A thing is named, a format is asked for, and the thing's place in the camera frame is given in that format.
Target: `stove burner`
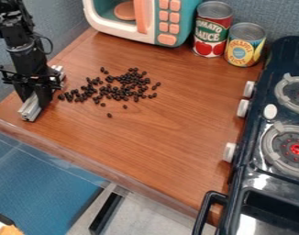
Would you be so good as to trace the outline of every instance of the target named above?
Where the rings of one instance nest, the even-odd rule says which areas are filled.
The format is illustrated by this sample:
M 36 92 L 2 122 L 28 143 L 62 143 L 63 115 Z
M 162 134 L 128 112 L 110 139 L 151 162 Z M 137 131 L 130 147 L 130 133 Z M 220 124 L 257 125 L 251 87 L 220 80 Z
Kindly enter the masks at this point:
M 275 95 L 280 104 L 299 113 L 299 77 L 292 77 L 286 73 L 276 85 Z
M 261 149 L 268 163 L 299 177 L 299 126 L 276 122 L 263 135 Z
M 293 144 L 291 147 L 290 147 L 290 150 L 293 154 L 297 154 L 299 155 L 299 144 Z

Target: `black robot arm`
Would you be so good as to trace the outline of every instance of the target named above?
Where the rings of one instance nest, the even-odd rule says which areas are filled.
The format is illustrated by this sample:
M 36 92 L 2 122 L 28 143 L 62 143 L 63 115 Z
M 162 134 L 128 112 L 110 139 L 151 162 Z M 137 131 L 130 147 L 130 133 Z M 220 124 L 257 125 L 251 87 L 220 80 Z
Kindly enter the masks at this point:
M 15 87 L 23 102 L 35 92 L 44 108 L 52 100 L 52 89 L 61 89 L 60 73 L 47 65 L 44 37 L 33 29 L 32 16 L 22 0 L 0 0 L 0 38 L 13 61 L 13 65 L 0 66 L 3 81 Z

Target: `white knob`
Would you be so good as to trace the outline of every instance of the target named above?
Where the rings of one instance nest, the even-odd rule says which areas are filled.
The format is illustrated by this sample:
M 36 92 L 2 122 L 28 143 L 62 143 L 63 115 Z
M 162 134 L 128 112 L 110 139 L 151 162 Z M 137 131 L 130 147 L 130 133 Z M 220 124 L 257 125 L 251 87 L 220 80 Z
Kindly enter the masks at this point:
M 244 118 L 247 115 L 249 108 L 249 100 L 241 99 L 238 104 L 237 116 L 240 118 Z
M 225 162 L 232 163 L 233 155 L 235 154 L 237 148 L 237 144 L 235 143 L 227 143 L 223 155 L 223 160 Z
M 244 87 L 243 96 L 251 98 L 254 92 L 255 82 L 247 81 L 246 86 Z
M 276 105 L 268 104 L 264 108 L 264 116 L 268 120 L 272 120 L 272 119 L 276 118 L 277 113 L 278 113 L 278 109 L 277 109 Z

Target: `wooden table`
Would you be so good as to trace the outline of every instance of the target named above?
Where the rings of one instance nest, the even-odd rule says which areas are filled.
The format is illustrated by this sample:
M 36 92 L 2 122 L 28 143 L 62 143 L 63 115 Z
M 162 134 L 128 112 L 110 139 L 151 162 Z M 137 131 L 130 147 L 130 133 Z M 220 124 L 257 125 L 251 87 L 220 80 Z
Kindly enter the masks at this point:
M 61 102 L 57 92 L 35 123 L 20 119 L 13 93 L 0 104 L 1 131 L 187 214 L 196 214 L 207 191 L 227 191 L 222 152 L 238 138 L 238 102 L 261 66 L 238 68 L 197 57 L 190 45 L 162 48 L 91 28 L 50 64 L 65 67 L 64 91 L 85 84 L 86 76 L 105 78 L 101 66 L 113 75 L 139 67 L 162 86 L 155 99 L 107 100 L 106 107 Z

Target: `orange microwave handle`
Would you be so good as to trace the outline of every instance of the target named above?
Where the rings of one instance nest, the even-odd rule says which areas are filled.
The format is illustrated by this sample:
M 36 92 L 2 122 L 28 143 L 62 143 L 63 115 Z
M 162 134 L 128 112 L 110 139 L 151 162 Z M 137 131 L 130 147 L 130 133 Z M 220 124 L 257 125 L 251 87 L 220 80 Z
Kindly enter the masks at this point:
M 134 0 L 134 12 L 136 15 L 138 32 L 143 34 L 148 33 L 145 1 L 149 0 Z

